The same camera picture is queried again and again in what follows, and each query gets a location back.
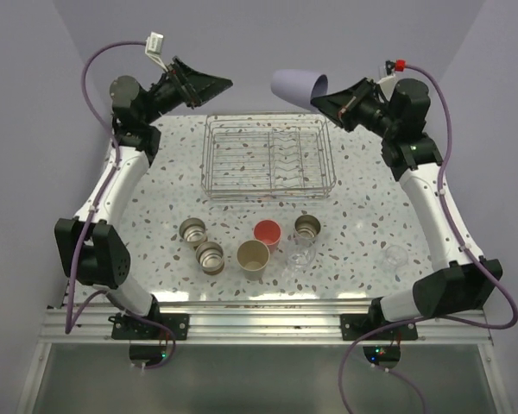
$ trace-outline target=purple wall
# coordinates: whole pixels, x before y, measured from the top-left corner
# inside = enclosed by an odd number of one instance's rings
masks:
[[[65,289],[54,223],[81,205],[104,155],[81,69],[51,1],[0,1],[0,413],[14,412],[46,306]]]
[[[518,302],[518,0],[485,2],[442,88],[455,136],[448,173],[453,194],[477,244],[502,261],[502,281]],[[442,138],[443,128],[435,129]],[[485,310],[493,323],[510,318],[499,293]],[[518,324],[492,335],[517,407]]]
[[[386,59],[424,64],[441,77],[483,0],[54,0],[81,56],[119,40],[163,33],[163,57],[231,78],[234,87],[198,113],[292,109],[270,93],[272,72],[325,72],[331,91],[375,77]],[[143,86],[160,72],[141,48],[111,51],[92,72],[100,96],[121,74]]]

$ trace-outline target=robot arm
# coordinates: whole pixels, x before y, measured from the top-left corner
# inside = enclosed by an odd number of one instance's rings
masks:
[[[149,45],[150,39],[157,39],[154,36],[148,39],[147,54],[154,48],[154,60],[161,61],[157,45]],[[112,127],[118,149],[111,150],[108,165],[85,204],[72,219],[60,219],[54,228],[64,273],[69,277],[75,245],[93,210],[79,256],[77,281],[107,291],[107,298],[118,308],[154,322],[161,322],[157,300],[130,275],[130,254],[116,230],[136,184],[159,149],[161,133],[150,123],[183,103],[199,107],[232,86],[229,79],[196,72],[176,57],[171,64],[161,62],[160,66],[165,72],[148,91],[130,76],[111,84]],[[112,167],[115,171],[99,203],[92,207]]]
[[[395,75],[384,78],[380,85],[364,78],[351,88],[311,101],[340,128],[352,131],[362,125],[382,138],[384,162],[411,200],[430,249],[433,273],[406,291],[374,299],[363,322],[365,332],[414,317],[481,309],[494,288],[458,245],[439,202],[436,184],[442,159],[424,132],[430,107],[428,88],[419,80],[405,78],[395,84],[388,100],[392,82]],[[465,235],[469,250],[500,279],[499,261],[483,257],[464,225],[445,177],[443,182],[449,213]]]

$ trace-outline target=metal cup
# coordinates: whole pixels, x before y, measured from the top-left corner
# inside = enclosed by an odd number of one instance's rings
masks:
[[[295,235],[308,239],[311,242],[316,241],[317,235],[319,235],[321,229],[322,227],[320,226],[319,219],[310,214],[298,217],[294,225]]]
[[[188,245],[196,248],[201,243],[207,242],[205,223],[198,218],[186,219],[179,227],[179,235]]]
[[[196,250],[196,260],[205,274],[214,276],[224,269],[224,252],[214,241],[206,241]]]
[[[261,279],[269,259],[270,252],[267,245],[259,240],[245,241],[237,251],[238,265],[247,280]]]

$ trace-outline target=table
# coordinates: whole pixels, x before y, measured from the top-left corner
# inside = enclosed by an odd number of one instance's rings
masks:
[[[379,137],[361,127],[350,134],[329,127],[337,182],[327,199],[227,204],[209,200],[200,185],[205,119],[164,116],[155,123],[162,133],[159,153],[118,229],[131,254],[131,273],[160,302],[375,298],[407,289],[431,272],[420,224],[382,161]],[[323,225],[313,265],[289,272],[279,251],[261,281],[246,280],[235,254],[253,238],[254,225],[264,218],[280,223],[283,251],[304,213]],[[225,269],[217,276],[200,271],[179,237],[178,226],[190,216],[204,220],[210,240],[225,251]],[[392,245],[408,253],[408,263],[395,272],[381,266]],[[91,292],[78,285],[75,303]]]

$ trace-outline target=aluminum frame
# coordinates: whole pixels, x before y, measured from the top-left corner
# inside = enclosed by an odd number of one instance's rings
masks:
[[[339,315],[366,313],[369,305],[369,299],[202,302],[163,304],[161,312],[190,315],[188,337],[186,341],[179,342],[180,345],[318,346],[351,344],[342,340]],[[78,320],[80,326],[67,336],[64,332],[65,310],[47,310],[17,414],[32,412],[53,344],[129,343],[111,339],[112,325],[107,318],[117,312],[117,308],[111,305],[89,307]],[[477,322],[486,322],[485,315],[480,310],[462,312],[460,316]],[[514,412],[493,355],[493,344],[488,330],[437,318],[418,323],[417,330],[419,340],[407,342],[407,345],[477,345],[497,412]],[[145,344],[155,341],[132,343]],[[385,344],[384,341],[362,342],[363,345],[374,343]]]

